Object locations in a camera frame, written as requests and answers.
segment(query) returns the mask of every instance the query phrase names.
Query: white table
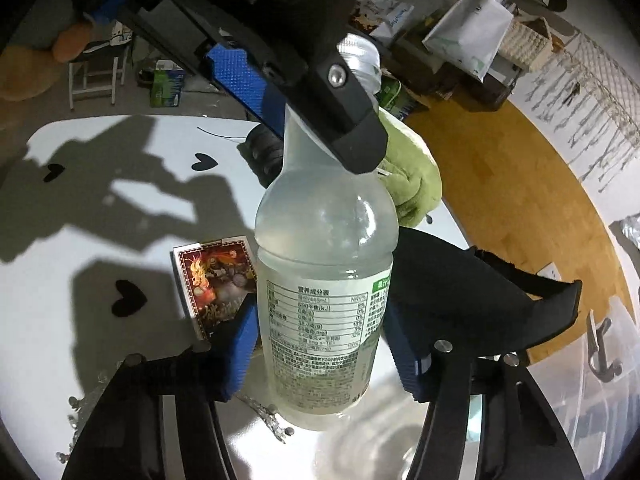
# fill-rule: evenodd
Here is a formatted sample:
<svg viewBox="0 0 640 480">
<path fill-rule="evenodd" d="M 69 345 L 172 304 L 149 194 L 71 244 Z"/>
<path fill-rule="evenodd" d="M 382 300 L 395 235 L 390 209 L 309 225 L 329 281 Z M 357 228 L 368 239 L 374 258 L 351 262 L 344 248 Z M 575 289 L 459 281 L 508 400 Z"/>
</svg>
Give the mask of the white table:
<svg viewBox="0 0 640 480">
<path fill-rule="evenodd" d="M 37 131 L 9 172 L 0 189 L 0 415 L 42 480 L 62 476 L 56 452 L 67 451 L 73 435 L 70 396 L 83 397 L 100 370 L 110 376 L 129 353 L 155 359 L 194 341 L 169 252 L 233 235 L 253 241 L 264 192 L 237 141 L 197 127 L 244 137 L 254 125 L 175 116 L 61 121 Z M 194 171 L 195 153 L 219 165 Z M 50 163 L 65 171 L 45 183 Z M 418 228 L 468 246 L 444 205 L 431 216 L 433 224 Z M 127 318 L 111 314 L 119 279 L 148 297 Z M 244 390 L 268 403 L 264 383 L 254 358 Z M 397 477 L 426 405 L 404 392 L 381 340 L 369 391 L 330 432 L 298 429 L 281 444 L 239 400 L 218 411 L 241 480 L 357 480 Z M 168 478 L 180 478 L 172 452 Z"/>
</svg>

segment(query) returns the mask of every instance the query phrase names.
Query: white shopping bag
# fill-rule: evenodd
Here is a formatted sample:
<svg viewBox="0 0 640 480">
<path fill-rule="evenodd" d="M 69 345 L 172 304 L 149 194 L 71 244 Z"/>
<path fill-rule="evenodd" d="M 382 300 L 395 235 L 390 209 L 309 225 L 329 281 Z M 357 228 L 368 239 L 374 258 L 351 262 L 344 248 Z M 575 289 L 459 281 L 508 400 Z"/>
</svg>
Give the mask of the white shopping bag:
<svg viewBox="0 0 640 480">
<path fill-rule="evenodd" d="M 482 81 L 513 18 L 501 2 L 458 0 L 422 44 Z"/>
</svg>

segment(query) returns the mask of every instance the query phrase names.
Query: electrical outlet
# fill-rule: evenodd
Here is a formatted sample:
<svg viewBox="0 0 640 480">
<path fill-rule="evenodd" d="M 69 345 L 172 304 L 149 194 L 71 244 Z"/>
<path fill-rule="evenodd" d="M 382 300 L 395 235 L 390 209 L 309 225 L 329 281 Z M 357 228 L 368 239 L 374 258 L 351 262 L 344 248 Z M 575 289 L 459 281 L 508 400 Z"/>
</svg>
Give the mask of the electrical outlet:
<svg viewBox="0 0 640 480">
<path fill-rule="evenodd" d="M 539 276 L 543 276 L 544 278 L 551 278 L 552 280 L 556 280 L 556 282 L 561 282 L 562 278 L 560 277 L 560 271 L 554 262 L 551 262 L 545 267 L 542 267 L 537 273 Z"/>
</svg>

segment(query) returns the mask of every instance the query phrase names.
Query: wooden floor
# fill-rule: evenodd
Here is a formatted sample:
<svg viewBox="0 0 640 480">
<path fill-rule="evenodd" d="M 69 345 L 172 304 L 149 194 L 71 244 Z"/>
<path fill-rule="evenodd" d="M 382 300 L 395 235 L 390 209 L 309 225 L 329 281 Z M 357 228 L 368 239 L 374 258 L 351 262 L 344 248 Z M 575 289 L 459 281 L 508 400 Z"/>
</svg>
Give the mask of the wooden floor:
<svg viewBox="0 0 640 480">
<path fill-rule="evenodd" d="M 610 296 L 630 310 L 631 300 L 604 224 L 555 149 L 509 102 L 498 112 L 474 108 L 459 93 L 406 122 L 429 145 L 472 243 L 529 272 L 553 261 L 564 281 L 584 282 L 578 321 L 531 349 L 535 362 L 582 335 L 589 310 L 600 321 Z"/>
</svg>

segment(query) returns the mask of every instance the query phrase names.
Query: green label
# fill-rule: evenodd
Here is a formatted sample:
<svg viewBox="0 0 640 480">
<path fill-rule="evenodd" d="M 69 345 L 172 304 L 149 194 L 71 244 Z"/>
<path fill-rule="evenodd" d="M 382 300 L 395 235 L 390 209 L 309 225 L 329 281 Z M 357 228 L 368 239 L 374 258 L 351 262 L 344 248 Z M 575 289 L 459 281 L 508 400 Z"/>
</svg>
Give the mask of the green label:
<svg viewBox="0 0 640 480">
<path fill-rule="evenodd" d="M 381 280 L 377 280 L 373 284 L 373 289 L 371 293 L 382 290 L 383 288 L 387 288 L 389 286 L 389 282 L 391 281 L 391 276 L 387 276 L 386 278 L 382 278 Z"/>
</svg>

